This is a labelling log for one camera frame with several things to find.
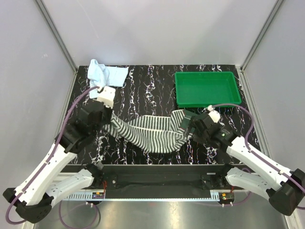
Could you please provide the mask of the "green plastic tray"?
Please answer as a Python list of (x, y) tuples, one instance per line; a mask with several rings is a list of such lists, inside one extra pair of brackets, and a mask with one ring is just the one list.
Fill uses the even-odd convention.
[(174, 76), (180, 108), (242, 103), (233, 72), (176, 72)]

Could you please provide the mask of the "green white striped towel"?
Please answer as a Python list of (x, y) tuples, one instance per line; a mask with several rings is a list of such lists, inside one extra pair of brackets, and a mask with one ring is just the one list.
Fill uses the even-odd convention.
[(171, 153), (188, 140), (183, 136), (183, 110), (175, 110), (168, 117), (143, 115), (125, 122), (112, 115), (111, 131), (115, 138), (124, 138), (147, 153)]

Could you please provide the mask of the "aluminium frame rail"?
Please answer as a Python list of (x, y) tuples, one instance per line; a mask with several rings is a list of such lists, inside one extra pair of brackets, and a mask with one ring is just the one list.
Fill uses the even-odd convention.
[[(225, 180), (230, 184), (246, 189), (258, 188), (260, 186), (266, 186), (266, 188), (272, 188), (277, 191), (284, 182), (287, 181), (283, 175), (278, 173), (268, 173), (267, 177), (263, 178), (251, 173), (243, 172), (237, 168), (232, 168), (229, 172), (225, 173)], [(48, 190), (59, 191), (77, 191), (82, 188), (90, 186), (99, 187), (103, 181), (103, 175), (93, 175), (88, 170), (81, 170), (73, 176), (61, 181), (60, 183), (52, 185), (53, 178), (49, 175), (39, 174), (35, 180), (30, 184), (29, 189), (33, 191), (41, 191), (42, 193)]]

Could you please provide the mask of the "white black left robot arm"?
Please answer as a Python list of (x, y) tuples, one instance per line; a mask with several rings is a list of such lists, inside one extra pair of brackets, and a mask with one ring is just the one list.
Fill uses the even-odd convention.
[(83, 188), (97, 189), (103, 184), (102, 165), (88, 164), (75, 175), (54, 185), (52, 182), (65, 166), (87, 145), (95, 134), (110, 123), (112, 105), (93, 101), (84, 106), (79, 115), (69, 120), (76, 105), (68, 110), (60, 133), (49, 152), (25, 181), (15, 188), (7, 188), (4, 198), (10, 203), (6, 221), (14, 224), (9, 212), (15, 207), (22, 222), (37, 223), (44, 219), (61, 200)]

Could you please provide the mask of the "light blue towel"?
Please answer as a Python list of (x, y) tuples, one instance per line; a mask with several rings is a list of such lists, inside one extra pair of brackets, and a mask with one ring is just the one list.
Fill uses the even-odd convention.
[(111, 67), (99, 64), (96, 59), (91, 59), (87, 71), (90, 88), (99, 86), (123, 87), (128, 74), (128, 67)]

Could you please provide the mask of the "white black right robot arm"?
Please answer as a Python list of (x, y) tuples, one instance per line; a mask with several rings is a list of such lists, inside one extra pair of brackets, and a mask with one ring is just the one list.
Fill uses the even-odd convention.
[(229, 125), (221, 125), (220, 118), (216, 110), (210, 109), (200, 115), (186, 114), (181, 122), (185, 137), (191, 136), (197, 143), (221, 149), (253, 170), (253, 173), (247, 173), (232, 165), (225, 165), (216, 177), (218, 187), (247, 189), (267, 199), (281, 214), (291, 216), (305, 197), (304, 171), (292, 171), (273, 161), (248, 144)]

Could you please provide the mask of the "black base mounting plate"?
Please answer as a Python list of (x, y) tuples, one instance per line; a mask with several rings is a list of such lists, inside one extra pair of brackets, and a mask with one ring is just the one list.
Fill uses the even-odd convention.
[(106, 188), (107, 199), (208, 198), (210, 191), (232, 188), (224, 165), (105, 165), (93, 189)]

